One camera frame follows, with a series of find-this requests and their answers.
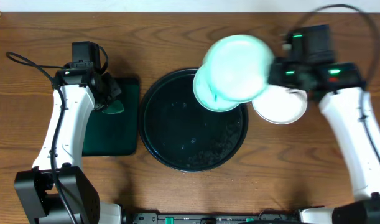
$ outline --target white wall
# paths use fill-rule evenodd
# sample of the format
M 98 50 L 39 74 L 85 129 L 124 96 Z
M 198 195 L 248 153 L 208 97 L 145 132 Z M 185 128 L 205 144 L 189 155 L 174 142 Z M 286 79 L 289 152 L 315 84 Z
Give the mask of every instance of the white wall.
M 344 3 L 380 12 L 380 0 L 0 0 L 1 12 L 308 12 Z M 349 12 L 333 9 L 330 12 Z

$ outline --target green led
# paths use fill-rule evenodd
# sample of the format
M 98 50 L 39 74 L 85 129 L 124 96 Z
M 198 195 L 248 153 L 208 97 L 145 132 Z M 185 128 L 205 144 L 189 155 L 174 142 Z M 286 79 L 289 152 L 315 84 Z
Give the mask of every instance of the green led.
M 173 217 L 166 217 L 165 218 L 165 224 L 174 224 Z
M 331 69 L 331 70 L 329 70 L 328 72 L 329 72 L 329 74 L 331 74 L 331 75 L 337 75 L 337 74 L 340 73 L 340 70 L 339 70 L 339 69 Z

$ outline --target black tray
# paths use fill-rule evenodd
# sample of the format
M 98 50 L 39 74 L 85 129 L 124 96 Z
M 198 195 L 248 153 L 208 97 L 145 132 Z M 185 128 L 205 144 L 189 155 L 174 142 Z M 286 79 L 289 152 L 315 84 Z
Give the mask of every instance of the black tray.
M 222 113 L 205 109 L 194 96 L 196 68 L 172 72 L 144 96 L 139 132 L 148 151 L 177 170 L 198 172 L 225 163 L 248 130 L 245 105 Z

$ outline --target dark green mat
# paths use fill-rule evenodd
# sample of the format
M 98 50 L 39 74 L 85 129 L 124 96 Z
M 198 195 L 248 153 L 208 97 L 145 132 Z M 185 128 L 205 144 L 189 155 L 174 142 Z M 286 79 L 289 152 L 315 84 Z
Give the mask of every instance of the dark green mat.
M 139 82 L 134 78 L 116 81 L 122 89 L 117 100 L 123 104 L 123 112 L 91 112 L 82 156 L 126 156 L 136 151 Z

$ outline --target wood grain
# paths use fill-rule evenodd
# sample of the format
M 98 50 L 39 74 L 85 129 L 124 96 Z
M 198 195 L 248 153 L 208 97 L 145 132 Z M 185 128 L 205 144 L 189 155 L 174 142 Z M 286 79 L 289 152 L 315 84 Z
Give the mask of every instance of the wood grain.
M 52 112 L 50 82 L 33 68 L 9 61 L 5 52 L 64 65 L 71 43 L 104 47 L 115 77 L 138 75 L 141 96 L 173 70 L 197 67 L 222 37 L 251 34 L 282 55 L 280 34 L 301 14 L 4 13 L 0 20 L 0 223 L 26 223 L 14 191 L 16 172 L 30 169 Z M 380 28 L 380 14 L 373 15 Z M 321 14 L 309 24 L 329 23 L 340 61 L 366 71 L 371 41 L 356 14 Z M 380 66 L 371 85 L 380 124 Z M 257 213 L 352 201 L 348 171 L 328 123 L 315 105 L 296 123 L 278 126 L 249 108 L 249 130 L 237 154 L 208 172 L 183 173 L 155 160 L 138 139 L 126 157 L 85 157 L 84 172 L 101 200 L 130 211 Z

